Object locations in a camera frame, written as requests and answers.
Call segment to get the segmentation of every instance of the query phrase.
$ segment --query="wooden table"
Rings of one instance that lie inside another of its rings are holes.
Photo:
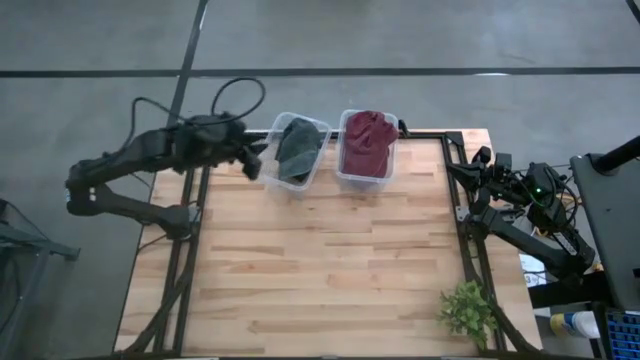
[[[490,145],[486,130],[462,131],[469,158]],[[400,140],[396,177],[378,194],[345,192],[335,160],[331,143],[303,200],[249,182],[238,165],[213,171],[185,355],[476,353],[435,320],[440,292],[464,280],[440,143]],[[159,173],[152,201],[178,203],[182,187],[181,176]],[[161,234],[149,227],[142,243]],[[487,250],[501,306],[541,347],[518,251],[495,238]],[[159,306],[169,252],[161,241],[138,255],[116,349]]]

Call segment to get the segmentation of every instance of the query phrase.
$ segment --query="folded cloth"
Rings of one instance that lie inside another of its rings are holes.
[[[312,122],[293,119],[284,129],[276,152],[276,160],[280,163],[278,178],[304,182],[318,158],[322,139],[322,134]]]
[[[384,114],[363,111],[347,119],[343,145],[342,172],[384,178],[387,175],[389,145],[398,139],[398,130]]]

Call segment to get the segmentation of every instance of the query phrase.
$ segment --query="green plant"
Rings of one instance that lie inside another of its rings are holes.
[[[494,330],[497,324],[489,304],[480,294],[480,286],[475,281],[460,283],[452,295],[441,293],[440,300],[442,308],[437,319],[451,334],[467,335],[484,349],[487,344],[485,328]]]

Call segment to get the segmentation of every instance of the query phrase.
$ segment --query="maroon cloth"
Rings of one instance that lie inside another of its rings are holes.
[[[363,111],[347,119],[344,141],[345,174],[384,178],[387,175],[389,145],[398,139],[398,130],[384,114]]]

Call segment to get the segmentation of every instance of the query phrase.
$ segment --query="concrete floor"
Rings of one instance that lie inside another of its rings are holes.
[[[6,0],[0,70],[179,69],[197,0]],[[535,67],[640,64],[640,25],[623,0],[211,0],[194,68]],[[183,113],[206,112],[223,79],[189,81]],[[69,166],[118,147],[129,103],[171,104],[176,79],[0,79],[0,197],[53,239],[82,247],[50,262],[20,358],[111,351],[140,226],[65,210]],[[412,128],[488,128],[514,167],[568,163],[640,133],[640,75],[268,78],[248,119],[282,111],[337,125],[342,110],[395,113]],[[222,109],[257,92],[230,89]],[[138,133],[166,115],[141,108]],[[152,176],[144,174],[149,181]],[[147,199],[134,179],[114,182]]]

